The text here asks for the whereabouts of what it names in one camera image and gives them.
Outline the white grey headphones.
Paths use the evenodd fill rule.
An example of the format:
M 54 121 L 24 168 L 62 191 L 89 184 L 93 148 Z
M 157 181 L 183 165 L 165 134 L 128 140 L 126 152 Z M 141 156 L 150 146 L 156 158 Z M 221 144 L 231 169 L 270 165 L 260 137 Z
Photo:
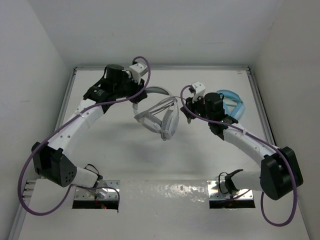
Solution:
M 149 131 L 159 134 L 163 141 L 170 140 L 177 130 L 180 119 L 178 99 L 169 90 L 160 86 L 147 87 L 145 92 L 168 97 L 142 112 L 138 112 L 138 104 L 133 103 L 134 119 Z

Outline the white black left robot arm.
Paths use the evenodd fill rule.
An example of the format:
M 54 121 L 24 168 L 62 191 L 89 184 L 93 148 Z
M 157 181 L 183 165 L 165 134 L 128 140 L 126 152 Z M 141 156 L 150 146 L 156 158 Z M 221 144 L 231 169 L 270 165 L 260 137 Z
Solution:
M 44 143 L 33 145 L 35 172 L 63 188 L 69 185 L 95 187 L 101 176 L 75 166 L 71 162 L 73 149 L 83 134 L 115 101 L 129 99 L 135 103 L 146 98 L 146 93 L 142 91 L 145 86 L 142 77 L 148 71 L 148 66 L 142 62 L 133 62 L 127 69 L 117 64 L 107 65 L 101 79 L 83 95 L 66 126 Z

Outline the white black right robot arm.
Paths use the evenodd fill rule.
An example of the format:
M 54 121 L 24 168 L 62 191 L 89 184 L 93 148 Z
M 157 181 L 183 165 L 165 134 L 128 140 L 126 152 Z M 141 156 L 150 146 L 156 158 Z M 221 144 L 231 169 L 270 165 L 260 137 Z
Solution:
M 208 123 L 210 131 L 240 149 L 260 168 L 253 178 L 258 188 L 272 200 L 279 200 L 304 183 L 293 149 L 269 145 L 245 131 L 237 118 L 226 113 L 220 93 L 210 92 L 197 99 L 188 97 L 181 111 L 189 121 L 198 118 Z

